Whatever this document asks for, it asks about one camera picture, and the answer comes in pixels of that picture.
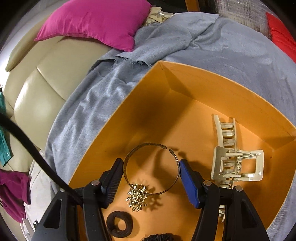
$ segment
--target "metal bangle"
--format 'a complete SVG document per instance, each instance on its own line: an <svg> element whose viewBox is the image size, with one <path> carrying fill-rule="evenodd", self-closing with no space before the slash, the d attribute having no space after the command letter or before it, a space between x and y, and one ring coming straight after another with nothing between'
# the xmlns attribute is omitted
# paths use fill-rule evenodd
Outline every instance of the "metal bangle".
<svg viewBox="0 0 296 241"><path fill-rule="evenodd" d="M167 149L167 147L165 145L162 145L162 144L157 144L157 143L150 143L150 142L147 142L147 143L143 143L143 144L140 144L138 146L136 146L134 149L132 149L126 156L126 158L124 159L124 162L123 162L123 175L124 175L124 178L126 180L126 182L128 183L128 185L133 189L133 186L131 185L131 183L129 182L128 180L128 177L126 175L126 167L127 167L127 164L128 164L128 161L129 159L131 158L131 156L137 151L139 150L140 148L144 147L144 146L158 146L158 147L161 147L162 149ZM158 192L158 193L145 193L146 195L160 195L160 194L163 194L165 192L167 192L168 190L170 190L174 185L175 183L177 182L178 180L178 177L180 175L180 164L179 164L179 161L178 161L178 158L176 157L174 151L172 149L169 149L169 152L170 154L172 154L172 156L175 158L175 161L177 163L177 167L178 167L178 175L175 179L175 181L173 182L173 184L167 188L166 190L162 191L162 192Z"/></svg>

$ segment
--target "beige leather sofa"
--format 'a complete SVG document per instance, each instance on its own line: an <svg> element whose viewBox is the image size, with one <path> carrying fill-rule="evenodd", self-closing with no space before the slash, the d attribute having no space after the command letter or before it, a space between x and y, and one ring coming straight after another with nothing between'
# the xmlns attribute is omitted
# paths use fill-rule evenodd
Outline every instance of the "beige leather sofa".
<svg viewBox="0 0 296 241"><path fill-rule="evenodd" d="M65 101L80 84L92 64L111 48L93 39L54 37L34 42L43 22L36 24L12 51L3 87L7 115L43 149L50 128ZM10 135L13 157L5 170L28 172L32 157ZM0 207L8 227L24 240L19 223Z"/></svg>

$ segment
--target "orange box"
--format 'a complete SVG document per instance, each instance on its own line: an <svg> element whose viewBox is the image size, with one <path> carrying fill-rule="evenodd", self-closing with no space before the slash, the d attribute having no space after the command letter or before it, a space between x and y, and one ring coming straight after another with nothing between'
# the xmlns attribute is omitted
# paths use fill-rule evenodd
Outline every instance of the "orange box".
<svg viewBox="0 0 296 241"><path fill-rule="evenodd" d="M271 104L254 92L212 72L159 61L144 76L100 131L74 173L70 186L82 187L109 170L116 158L144 142L172 148L192 169L210 179L217 136L213 115L237 121L237 146L264 151L260 182L240 182L267 228L281 208L296 167L296 128ZM252 168L243 161L243 168ZM167 150L144 147L130 159L127 175L132 183L159 192L174 181L177 167ZM134 228L127 239L142 240L151 234L173 233L191 240L200 210L189 203L182 182L148 206L133 213L126 202L128 184L121 180L114 202L104 217L116 210L132 214ZM219 224L216 240L221 240Z"/></svg>

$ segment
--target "magenta cloth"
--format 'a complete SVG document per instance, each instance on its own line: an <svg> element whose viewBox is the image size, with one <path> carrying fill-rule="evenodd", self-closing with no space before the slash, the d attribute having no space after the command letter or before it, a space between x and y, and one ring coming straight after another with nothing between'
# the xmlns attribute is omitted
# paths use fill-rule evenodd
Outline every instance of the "magenta cloth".
<svg viewBox="0 0 296 241"><path fill-rule="evenodd" d="M147 0L70 0L50 15L35 41L55 36L94 38L131 52L133 37L150 7Z"/></svg>
<svg viewBox="0 0 296 241"><path fill-rule="evenodd" d="M0 169L0 198L4 210L17 222L26 218L24 202L30 204L30 179L22 172Z"/></svg>

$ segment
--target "blue gripper pad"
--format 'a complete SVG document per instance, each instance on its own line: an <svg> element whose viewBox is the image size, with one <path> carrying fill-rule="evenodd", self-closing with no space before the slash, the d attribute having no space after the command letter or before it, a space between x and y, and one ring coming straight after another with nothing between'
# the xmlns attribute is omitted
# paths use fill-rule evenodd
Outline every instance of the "blue gripper pad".
<svg viewBox="0 0 296 241"><path fill-rule="evenodd" d="M197 180L198 177L196 177L196 173L191 169L185 159L180 161L180 176L190 203L195 208L200 208L201 200L198 195L198 190L202 186Z"/></svg>

